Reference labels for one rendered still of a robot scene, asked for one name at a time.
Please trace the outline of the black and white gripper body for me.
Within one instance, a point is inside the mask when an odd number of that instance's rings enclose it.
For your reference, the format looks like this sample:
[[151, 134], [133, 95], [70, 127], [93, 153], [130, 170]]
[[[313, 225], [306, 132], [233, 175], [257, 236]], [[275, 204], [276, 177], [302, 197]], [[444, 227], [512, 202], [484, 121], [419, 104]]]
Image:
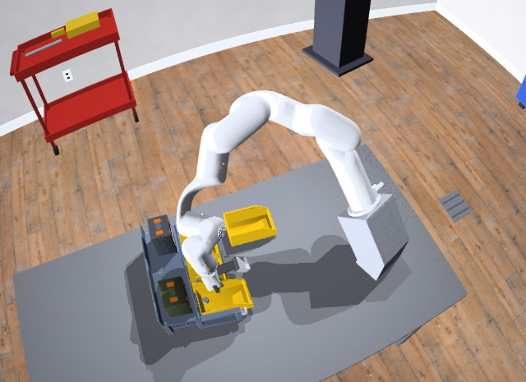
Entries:
[[217, 267], [212, 274], [201, 275], [201, 278], [209, 291], [213, 290], [214, 285], [217, 285], [218, 288], [222, 287], [220, 276], [217, 273]]

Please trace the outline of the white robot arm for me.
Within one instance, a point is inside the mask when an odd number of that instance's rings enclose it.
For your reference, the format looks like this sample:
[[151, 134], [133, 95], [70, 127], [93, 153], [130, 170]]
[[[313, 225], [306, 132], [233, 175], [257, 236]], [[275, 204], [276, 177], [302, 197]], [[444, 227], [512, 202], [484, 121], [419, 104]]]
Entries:
[[191, 203], [198, 191], [225, 182], [229, 152], [268, 120], [300, 135], [316, 137], [350, 204], [349, 215], [367, 214], [381, 202], [378, 192], [384, 184], [371, 186], [355, 150], [362, 140], [356, 123], [324, 105], [307, 106], [272, 91], [247, 93], [232, 104], [227, 117], [211, 123], [203, 131], [196, 177], [178, 202], [177, 229], [188, 237], [182, 244], [182, 253], [200, 275], [212, 274], [216, 267], [218, 275], [250, 269], [246, 257], [233, 257], [217, 266], [212, 251], [225, 233], [225, 222], [215, 216], [191, 212]]

